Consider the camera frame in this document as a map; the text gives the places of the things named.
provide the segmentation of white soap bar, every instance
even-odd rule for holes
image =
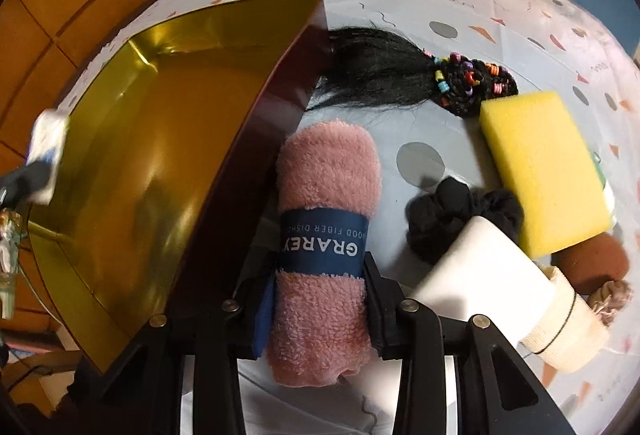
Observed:
[[[554,286],[490,221],[471,218],[411,297],[439,316],[468,321],[489,317],[514,347],[542,318]],[[389,415],[396,414],[400,361],[376,359],[347,380]],[[447,404],[456,399],[452,357],[445,357]]]

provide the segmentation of black scrunchie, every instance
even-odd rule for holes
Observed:
[[[473,194],[466,184],[447,177],[433,195],[420,196],[409,204],[409,246],[421,260],[434,264],[468,220],[476,215],[493,222],[517,243],[523,213],[511,191],[499,189],[484,195]]]

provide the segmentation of gray polka dot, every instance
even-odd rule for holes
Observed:
[[[444,175],[444,161],[436,150],[423,142],[403,144],[396,155],[402,178],[412,186],[428,189]]]
[[[604,93],[604,98],[607,100],[607,103],[609,104],[609,107],[611,107],[611,110],[618,110],[618,105],[616,105],[616,102],[613,100],[609,92]]]
[[[435,34],[444,36],[445,38],[457,38],[458,32],[455,27],[451,27],[449,24],[443,24],[442,22],[429,22],[429,27]]]
[[[587,96],[585,96],[584,93],[578,87],[574,87],[574,94],[575,94],[575,97],[577,97],[585,105],[589,106],[589,100],[587,99]]]
[[[534,40],[533,38],[527,38],[527,40],[529,40],[531,43],[535,43],[538,47],[540,47],[540,49],[544,49],[542,43],[540,43],[539,41]]]
[[[616,225],[613,226],[613,230],[611,231],[611,233],[620,243],[623,243],[625,241],[625,234],[622,232],[622,226],[619,222],[616,222]]]
[[[578,396],[575,394],[571,394],[560,405],[560,411],[564,414],[566,418],[569,418],[578,409],[578,406],[580,406],[580,402],[578,401]]]

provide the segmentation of brown sponge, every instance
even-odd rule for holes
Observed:
[[[625,250],[614,237],[601,233],[554,255],[578,294],[592,294],[610,280],[621,280],[629,270]]]

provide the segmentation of screw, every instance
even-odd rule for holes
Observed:
[[[480,327],[481,329],[485,329],[489,325],[491,325],[491,320],[483,314],[476,314],[474,316],[474,325],[476,327]]]
[[[400,302],[400,308],[405,312],[416,312],[420,305],[415,300],[406,299]]]
[[[222,302],[222,310],[224,312],[236,312],[240,310],[240,306],[236,300],[225,300]]]
[[[149,325],[155,329],[158,327],[164,327],[166,325],[166,316],[164,314],[154,314],[149,319]]]

